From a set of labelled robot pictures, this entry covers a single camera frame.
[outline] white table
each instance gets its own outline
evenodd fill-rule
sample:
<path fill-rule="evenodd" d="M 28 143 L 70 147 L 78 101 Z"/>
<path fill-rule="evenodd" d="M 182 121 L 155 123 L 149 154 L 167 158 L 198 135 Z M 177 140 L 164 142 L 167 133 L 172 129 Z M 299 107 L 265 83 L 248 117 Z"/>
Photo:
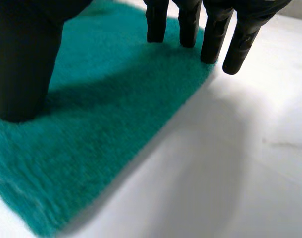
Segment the white table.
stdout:
<path fill-rule="evenodd" d="M 229 76 L 234 27 L 205 86 L 61 237 L 302 238 L 302 21 L 272 19 Z M 30 237 L 0 200 L 0 238 Z"/>

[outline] robotic hand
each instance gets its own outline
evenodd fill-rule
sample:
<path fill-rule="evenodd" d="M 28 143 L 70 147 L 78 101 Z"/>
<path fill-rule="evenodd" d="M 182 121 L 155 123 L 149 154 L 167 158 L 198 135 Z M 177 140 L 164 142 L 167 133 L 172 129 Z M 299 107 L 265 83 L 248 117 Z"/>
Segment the robotic hand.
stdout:
<path fill-rule="evenodd" d="M 180 43 L 193 47 L 199 27 L 201 0 L 173 0 L 179 7 Z M 144 0 L 147 5 L 147 41 L 164 39 L 169 0 Z M 201 60 L 214 64 L 222 47 L 226 31 L 235 10 L 237 25 L 231 40 L 223 71 L 236 74 L 251 48 L 260 28 L 291 0 L 203 0 L 208 14 Z"/>

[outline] felt texture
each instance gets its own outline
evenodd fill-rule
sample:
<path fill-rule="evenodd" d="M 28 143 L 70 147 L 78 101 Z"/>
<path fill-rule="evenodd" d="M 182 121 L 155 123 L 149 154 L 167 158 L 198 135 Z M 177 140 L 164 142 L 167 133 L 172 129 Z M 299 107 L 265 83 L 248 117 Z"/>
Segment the felt texture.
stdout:
<path fill-rule="evenodd" d="M 94 2 L 64 27 L 42 113 L 0 120 L 0 196 L 33 233 L 52 237 L 113 181 L 213 69 L 179 45 L 146 42 L 144 11 Z"/>

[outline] green felt pad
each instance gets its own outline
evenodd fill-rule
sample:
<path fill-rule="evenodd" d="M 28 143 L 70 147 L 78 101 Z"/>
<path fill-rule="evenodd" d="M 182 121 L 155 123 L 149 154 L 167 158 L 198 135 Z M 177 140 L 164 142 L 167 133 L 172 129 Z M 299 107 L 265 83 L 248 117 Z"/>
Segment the green felt pad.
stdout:
<path fill-rule="evenodd" d="M 146 42 L 142 10 L 93 3 L 66 23 L 46 106 L 33 121 L 0 121 L 0 196 L 39 236 L 54 236 L 205 82 L 203 31 L 179 45 Z"/>

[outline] teal felt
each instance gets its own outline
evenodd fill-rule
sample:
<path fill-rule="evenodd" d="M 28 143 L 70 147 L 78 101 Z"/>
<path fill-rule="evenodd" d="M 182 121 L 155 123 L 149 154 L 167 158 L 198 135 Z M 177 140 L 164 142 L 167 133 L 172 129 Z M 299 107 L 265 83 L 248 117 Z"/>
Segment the teal felt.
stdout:
<path fill-rule="evenodd" d="M 194 49 L 179 45 L 176 19 L 163 44 L 146 31 L 142 10 L 94 2 L 64 27 L 41 115 L 0 120 L 0 196 L 36 235 L 54 236 L 97 198 L 212 71 L 202 30 Z"/>

